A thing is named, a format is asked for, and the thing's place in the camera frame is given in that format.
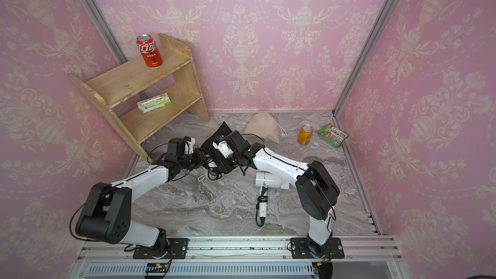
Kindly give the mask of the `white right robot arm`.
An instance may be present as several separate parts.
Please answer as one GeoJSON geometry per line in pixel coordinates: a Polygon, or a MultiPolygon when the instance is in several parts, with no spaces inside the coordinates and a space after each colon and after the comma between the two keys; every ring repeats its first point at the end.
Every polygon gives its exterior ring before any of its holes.
{"type": "Polygon", "coordinates": [[[314,160],[307,164],[290,160],[262,143],[250,144],[237,131],[215,138],[213,145],[236,165],[273,174],[293,185],[302,208],[309,215],[307,241],[310,252],[317,258],[330,254],[331,222],[336,220],[334,207],[340,189],[321,162],[314,160]]]}

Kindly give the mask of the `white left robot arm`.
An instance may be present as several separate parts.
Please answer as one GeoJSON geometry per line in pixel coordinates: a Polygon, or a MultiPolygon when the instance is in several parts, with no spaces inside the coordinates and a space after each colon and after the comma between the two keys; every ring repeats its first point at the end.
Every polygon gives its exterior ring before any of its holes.
{"type": "Polygon", "coordinates": [[[76,211],[80,216],[72,236],[143,248],[153,258],[172,255],[165,229],[132,220],[133,202],[155,187],[177,180],[183,170],[189,173],[200,168],[207,156],[190,137],[173,138],[166,145],[167,150],[146,170],[114,183],[95,184],[87,201],[76,211]]]}

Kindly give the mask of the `beige hair dryer bag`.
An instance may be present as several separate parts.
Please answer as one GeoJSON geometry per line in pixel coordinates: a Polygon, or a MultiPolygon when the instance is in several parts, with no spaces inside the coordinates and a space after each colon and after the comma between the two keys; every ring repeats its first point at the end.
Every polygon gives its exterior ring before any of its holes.
{"type": "Polygon", "coordinates": [[[249,118],[243,125],[244,134],[254,134],[264,140],[280,143],[288,134],[268,112],[262,111],[249,118]]]}

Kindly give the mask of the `black drawstring bag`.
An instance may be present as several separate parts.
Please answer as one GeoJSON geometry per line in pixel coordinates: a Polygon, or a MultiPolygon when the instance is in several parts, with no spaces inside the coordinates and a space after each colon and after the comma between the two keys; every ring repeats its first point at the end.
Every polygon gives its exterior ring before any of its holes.
{"type": "Polygon", "coordinates": [[[234,161],[233,157],[226,158],[218,149],[214,148],[214,142],[216,142],[219,137],[226,137],[231,134],[232,130],[223,122],[218,130],[213,133],[200,147],[205,155],[208,155],[212,160],[208,163],[211,168],[217,168],[217,172],[220,174],[229,174],[231,171],[238,167],[238,164],[234,161]]]}

